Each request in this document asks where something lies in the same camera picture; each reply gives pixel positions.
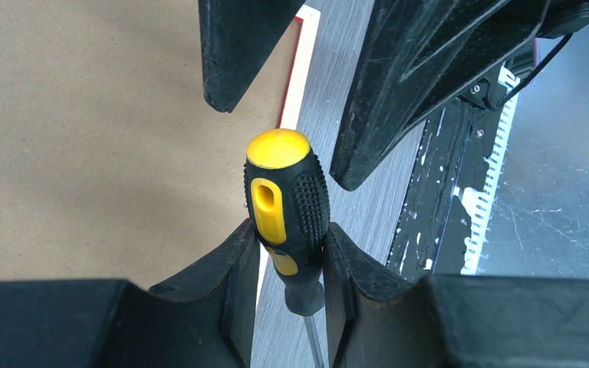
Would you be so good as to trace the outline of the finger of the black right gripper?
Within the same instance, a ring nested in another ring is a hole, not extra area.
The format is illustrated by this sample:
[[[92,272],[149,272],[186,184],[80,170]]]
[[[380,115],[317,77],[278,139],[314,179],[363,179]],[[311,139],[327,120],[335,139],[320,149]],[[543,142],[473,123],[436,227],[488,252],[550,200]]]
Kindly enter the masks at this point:
[[[231,113],[304,0],[199,0],[203,96]]]

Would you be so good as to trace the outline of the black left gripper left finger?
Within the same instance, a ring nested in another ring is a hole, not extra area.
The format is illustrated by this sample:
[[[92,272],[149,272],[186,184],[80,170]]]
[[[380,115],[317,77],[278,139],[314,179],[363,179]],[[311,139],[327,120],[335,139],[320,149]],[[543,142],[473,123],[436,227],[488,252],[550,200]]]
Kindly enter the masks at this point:
[[[149,289],[126,279],[0,281],[0,367],[248,367],[258,248],[245,220]]]

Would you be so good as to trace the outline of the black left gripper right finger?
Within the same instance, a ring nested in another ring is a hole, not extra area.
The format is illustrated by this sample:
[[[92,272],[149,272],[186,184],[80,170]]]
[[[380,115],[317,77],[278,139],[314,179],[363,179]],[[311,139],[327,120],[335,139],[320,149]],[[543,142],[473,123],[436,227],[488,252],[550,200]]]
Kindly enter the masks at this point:
[[[332,367],[589,367],[589,280],[403,280],[332,223],[324,245]]]

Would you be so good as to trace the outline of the red picture frame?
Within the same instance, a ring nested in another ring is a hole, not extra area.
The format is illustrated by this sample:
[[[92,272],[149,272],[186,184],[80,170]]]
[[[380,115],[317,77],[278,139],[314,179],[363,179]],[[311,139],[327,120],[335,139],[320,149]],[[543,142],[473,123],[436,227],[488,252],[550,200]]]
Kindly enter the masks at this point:
[[[217,247],[248,215],[248,142],[296,127],[320,17],[218,113],[196,2],[0,1],[0,280],[148,287]]]

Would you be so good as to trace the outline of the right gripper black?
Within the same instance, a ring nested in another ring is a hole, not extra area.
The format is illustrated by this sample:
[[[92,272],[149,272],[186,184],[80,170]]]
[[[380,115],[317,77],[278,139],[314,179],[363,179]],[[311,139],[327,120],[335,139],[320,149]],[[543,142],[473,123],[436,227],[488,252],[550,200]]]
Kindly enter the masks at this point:
[[[421,120],[460,93],[473,107],[503,108],[587,25],[585,0],[374,2],[332,177],[357,189]]]

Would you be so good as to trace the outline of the yellow black screwdriver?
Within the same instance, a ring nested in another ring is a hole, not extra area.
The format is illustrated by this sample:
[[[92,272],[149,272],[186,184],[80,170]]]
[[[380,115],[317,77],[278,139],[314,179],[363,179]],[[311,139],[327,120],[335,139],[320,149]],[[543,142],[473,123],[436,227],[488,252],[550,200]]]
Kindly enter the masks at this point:
[[[330,203],[308,138],[283,128],[253,138],[246,150],[244,187],[258,238],[285,286],[286,307],[303,318],[314,364],[323,367],[314,315],[324,306],[320,276]]]

